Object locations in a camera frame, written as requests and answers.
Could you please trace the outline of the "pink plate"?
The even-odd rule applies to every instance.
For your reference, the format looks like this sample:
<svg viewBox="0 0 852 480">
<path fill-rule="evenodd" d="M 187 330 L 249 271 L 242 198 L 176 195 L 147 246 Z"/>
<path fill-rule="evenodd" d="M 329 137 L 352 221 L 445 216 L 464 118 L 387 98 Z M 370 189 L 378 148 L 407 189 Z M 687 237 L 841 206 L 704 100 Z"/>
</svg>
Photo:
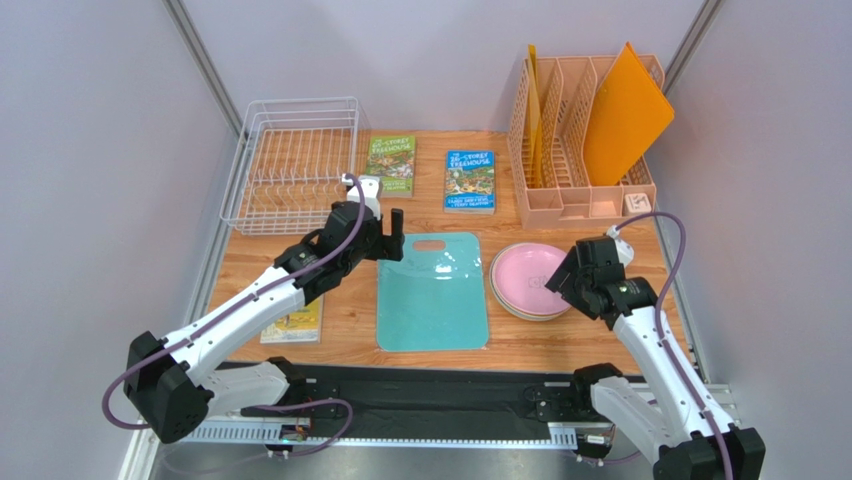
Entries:
<svg viewBox="0 0 852 480">
<path fill-rule="evenodd" d="M 555 319 L 571 309 L 545 284 L 566 256 L 560 248 L 541 243 L 517 243 L 498 252 L 490 267 L 490 283 L 507 311 L 530 321 Z"/>
</svg>

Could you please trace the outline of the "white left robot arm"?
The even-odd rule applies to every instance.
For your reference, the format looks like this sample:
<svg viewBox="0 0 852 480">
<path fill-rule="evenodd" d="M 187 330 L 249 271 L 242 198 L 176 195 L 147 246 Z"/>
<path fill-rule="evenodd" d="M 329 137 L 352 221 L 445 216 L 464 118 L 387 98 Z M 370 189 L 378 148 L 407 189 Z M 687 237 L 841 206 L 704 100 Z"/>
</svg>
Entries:
<svg viewBox="0 0 852 480">
<path fill-rule="evenodd" d="M 146 331 L 129 345 L 125 396 L 164 444 L 175 443 L 207 418 L 279 405 L 301 382 L 284 358 L 222 369 L 234 351 L 266 327 L 337 288 L 363 260 L 400 261 L 404 212 L 381 216 L 355 202 L 336 202 L 324 227 L 286 248 L 261 276 L 213 312 L 162 338 Z"/>
</svg>

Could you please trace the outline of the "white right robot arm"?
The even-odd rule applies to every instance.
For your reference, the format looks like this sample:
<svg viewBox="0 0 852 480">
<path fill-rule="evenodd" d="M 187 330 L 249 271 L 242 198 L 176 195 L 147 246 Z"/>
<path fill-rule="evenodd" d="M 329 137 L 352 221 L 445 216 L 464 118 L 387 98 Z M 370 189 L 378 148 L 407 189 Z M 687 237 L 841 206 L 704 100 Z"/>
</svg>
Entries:
<svg viewBox="0 0 852 480">
<path fill-rule="evenodd" d="M 548 290 L 628 349 L 653 395 L 642 398 L 610 363 L 578 369 L 573 385 L 586 409 L 610 420 L 652 466 L 656 479 L 757 479 L 766 445 L 740 428 L 679 347 L 642 277 L 625 273 L 628 245 L 608 235 L 581 239 L 548 280 Z"/>
</svg>

